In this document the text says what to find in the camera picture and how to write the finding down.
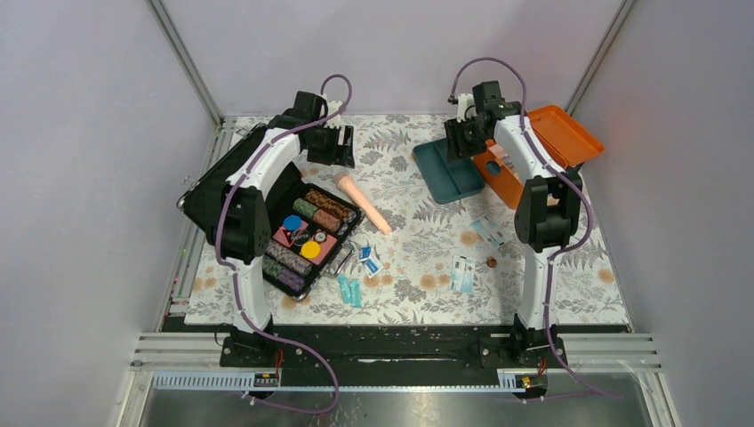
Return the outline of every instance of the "small packet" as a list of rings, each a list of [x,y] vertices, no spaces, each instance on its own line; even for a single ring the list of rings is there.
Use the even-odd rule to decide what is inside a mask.
[[[382,270],[382,263],[371,255],[363,264],[364,268],[366,268],[366,276],[369,278],[373,278]]]
[[[370,246],[364,246],[358,251],[358,260],[361,262],[366,261],[372,254],[372,248]]]

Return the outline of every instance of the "teal marker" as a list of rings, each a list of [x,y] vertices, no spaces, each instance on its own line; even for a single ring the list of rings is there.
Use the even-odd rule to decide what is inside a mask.
[[[357,309],[361,308],[361,287],[359,287],[356,278],[351,280],[351,306]]]
[[[338,276],[338,282],[341,284],[341,294],[343,295],[343,303],[351,304],[351,290],[349,288],[349,283],[348,283],[348,280],[346,279],[346,275],[341,273]]]

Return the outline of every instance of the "teal tray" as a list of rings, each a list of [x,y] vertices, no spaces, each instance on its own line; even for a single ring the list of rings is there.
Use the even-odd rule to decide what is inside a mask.
[[[447,162],[447,139],[417,145],[413,157],[432,198],[440,205],[474,196],[485,187],[485,180],[470,158]]]

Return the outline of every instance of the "wire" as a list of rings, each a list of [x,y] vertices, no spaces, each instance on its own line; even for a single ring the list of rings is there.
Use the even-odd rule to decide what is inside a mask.
[[[264,155],[264,153],[275,143],[280,141],[281,139],[285,138],[288,135],[291,135],[293,133],[297,133],[300,131],[303,131],[305,129],[309,129],[310,127],[319,126],[322,123],[327,122],[328,120],[338,116],[339,114],[342,114],[346,107],[349,105],[349,102],[351,101],[351,93],[353,91],[351,87],[351,82],[348,80],[347,77],[345,77],[343,74],[333,74],[325,79],[325,81],[322,83],[322,88],[320,89],[320,92],[323,93],[325,91],[325,86],[327,85],[327,82],[334,78],[340,78],[345,82],[346,86],[348,87],[349,93],[346,97],[346,100],[341,104],[341,106],[332,114],[327,115],[325,117],[322,117],[314,122],[307,123],[305,125],[301,125],[298,127],[294,127],[293,129],[289,129],[285,132],[280,133],[279,135],[276,135],[270,140],[270,142],[264,144],[254,154],[254,157],[252,157],[252,161],[249,163],[249,165],[246,167],[245,172],[241,175],[240,178],[238,178],[238,181],[236,181],[235,184],[233,184],[233,187],[230,188],[230,191],[228,192],[228,195],[225,197],[225,203],[222,205],[222,210],[220,212],[220,219],[218,220],[217,224],[217,236],[215,237],[214,241],[214,252],[215,252],[215,258],[217,259],[217,263],[219,265],[222,265],[224,267],[228,267],[231,270],[233,270],[233,294],[236,297],[236,308],[240,312],[241,319],[257,334],[263,336],[264,338],[267,338],[268,340],[281,342],[283,344],[289,344],[293,345],[295,347],[298,347],[300,349],[306,350],[308,353],[310,353],[312,356],[314,356],[317,360],[322,362],[322,365],[325,367],[327,372],[330,374],[330,376],[333,378],[333,386],[335,389],[334,396],[333,396],[333,402],[325,408],[322,409],[306,409],[302,407],[294,407],[289,405],[284,405],[280,403],[275,402],[269,402],[267,400],[257,400],[256,398],[252,397],[252,403],[259,401],[262,405],[266,405],[268,407],[277,407],[279,409],[286,409],[293,412],[298,412],[300,414],[308,414],[308,415],[319,415],[319,414],[325,414],[327,412],[330,412],[338,405],[338,401],[341,399],[341,391],[340,391],[340,385],[338,384],[338,378],[335,375],[335,371],[333,371],[333,367],[330,366],[329,363],[327,363],[327,360],[325,360],[324,357],[322,357],[321,354],[319,354],[316,350],[312,349],[308,345],[302,343],[302,342],[296,342],[294,340],[289,340],[286,338],[281,338],[279,336],[274,336],[273,334],[268,334],[264,332],[263,330],[259,329],[252,320],[246,315],[246,311],[241,304],[241,295],[239,291],[239,284],[238,284],[238,270],[236,266],[231,263],[227,262],[222,259],[221,256],[221,241],[222,241],[222,231],[225,227],[225,219],[228,217],[228,210],[230,208],[230,203],[233,199],[233,196],[236,194],[236,191],[238,191],[238,188],[241,186],[241,183],[244,182],[244,180],[248,177],[249,173],[251,173],[252,169],[254,168],[254,165],[259,161],[259,159]]]
[[[453,80],[453,87],[450,91],[451,98],[455,97],[455,89],[458,86],[458,79],[461,77],[461,73],[463,70],[469,67],[469,65],[481,62],[483,60],[488,60],[491,62],[496,62],[503,67],[510,70],[511,73],[513,73],[514,76],[518,79],[518,82],[521,84],[521,114],[519,115],[519,126],[521,127],[521,131],[524,134],[524,138],[526,139],[526,143],[529,145],[529,148],[532,150],[534,155],[537,157],[537,159],[545,165],[545,169],[547,169],[548,172],[554,174],[561,180],[565,185],[568,186],[569,189],[573,190],[576,196],[581,200],[582,204],[584,205],[584,211],[587,215],[587,229],[582,238],[576,242],[572,246],[564,247],[561,249],[558,249],[555,253],[553,253],[548,258],[548,267],[547,267],[547,285],[545,288],[545,301],[544,301],[544,324],[545,324],[545,335],[547,336],[547,341],[549,344],[549,349],[552,351],[552,355],[555,356],[555,360],[557,360],[558,364],[560,364],[565,371],[573,377],[576,382],[583,385],[584,387],[591,390],[591,392],[596,393],[601,396],[605,396],[610,399],[622,399],[623,396],[620,394],[615,394],[610,391],[605,391],[602,389],[599,389],[598,387],[591,385],[587,383],[583,378],[581,378],[578,374],[576,374],[571,367],[568,366],[568,364],[565,363],[565,361],[560,358],[560,356],[557,354],[557,349],[555,348],[555,343],[552,339],[552,334],[549,330],[549,307],[550,307],[550,300],[552,298],[552,282],[554,277],[554,269],[555,269],[555,259],[556,257],[560,256],[561,254],[565,254],[566,252],[571,252],[575,249],[578,249],[579,247],[582,247],[587,240],[589,239],[591,235],[592,228],[594,227],[594,213],[592,212],[591,204],[589,203],[589,200],[587,200],[586,196],[584,196],[584,193],[574,184],[571,180],[566,178],[565,175],[563,175],[561,172],[559,172],[554,166],[552,166],[548,161],[545,160],[542,153],[537,149],[536,144],[534,144],[534,141],[532,140],[532,137],[529,135],[528,129],[526,128],[526,121],[525,121],[525,115],[526,115],[526,82],[524,81],[524,78],[521,77],[521,75],[516,71],[515,68],[511,67],[508,62],[505,62],[504,60],[499,60],[497,58],[493,58],[490,56],[483,56],[480,58],[476,58],[474,60],[470,60],[466,64],[461,67],[461,69],[458,71],[458,74],[455,75],[455,79]]]
[[[215,343],[215,344],[217,344],[217,345],[219,345],[219,346],[221,346],[221,347],[222,347],[222,344],[220,344],[220,343],[219,343],[219,342],[217,341],[217,333],[218,333],[218,332],[220,332],[220,328],[221,328],[221,327],[223,327],[223,326],[230,326],[230,327],[233,327],[233,325],[231,325],[230,323],[220,323],[220,324],[219,324],[219,325],[217,325],[217,327],[216,327],[216,328],[214,329],[214,343]]]
[[[544,374],[545,369],[547,369],[547,358],[543,357],[540,359],[540,368],[537,371],[537,376],[542,376]]]
[[[275,377],[278,381],[280,381],[280,367],[283,365],[284,360],[285,353],[283,353],[283,349],[277,349],[275,351]]]

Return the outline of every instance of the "blue package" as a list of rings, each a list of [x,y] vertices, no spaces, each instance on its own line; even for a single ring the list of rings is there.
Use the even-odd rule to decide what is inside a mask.
[[[358,251],[358,260],[366,261],[366,259],[369,258],[369,255],[371,254],[372,254],[372,248],[370,246],[364,246],[361,248],[360,251]]]
[[[361,308],[361,287],[356,278],[351,280],[351,306],[357,309]]]
[[[345,274],[340,274],[338,276],[338,282],[341,284],[341,294],[343,295],[343,303],[344,304],[351,304],[351,290],[349,288],[348,280],[346,279]]]
[[[373,256],[367,258],[363,264],[366,268],[366,276],[369,278],[373,278],[382,270],[382,263]]]

